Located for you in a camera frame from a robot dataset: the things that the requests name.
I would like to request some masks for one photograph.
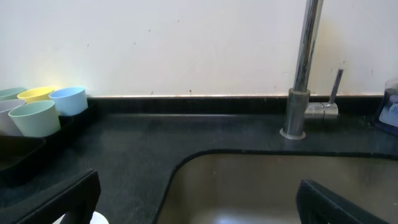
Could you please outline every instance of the white wall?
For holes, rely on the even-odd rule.
[[[91,96],[286,95],[305,0],[0,0],[0,89]],[[325,0],[308,88],[380,94],[398,71],[398,1]]]

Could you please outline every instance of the green cup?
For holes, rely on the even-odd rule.
[[[17,95],[26,91],[24,87],[0,90],[0,101],[18,99]]]
[[[24,136],[45,137],[61,129],[55,103],[51,100],[20,106],[8,115]]]

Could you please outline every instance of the sink basin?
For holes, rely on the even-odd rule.
[[[181,166],[155,222],[300,223],[295,194],[302,179],[398,223],[398,161],[252,154],[209,154]]]

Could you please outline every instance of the metal faucet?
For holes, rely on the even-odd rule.
[[[298,50],[297,67],[293,88],[289,89],[286,117],[281,135],[289,139],[303,139],[305,118],[335,118],[338,107],[334,103],[343,70],[339,70],[330,100],[327,103],[309,103],[310,90],[307,89],[312,55],[318,34],[318,26],[323,0],[307,0],[304,23]]]

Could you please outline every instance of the bottle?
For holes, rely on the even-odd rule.
[[[398,78],[386,82],[384,96],[374,118],[375,127],[398,134]]]

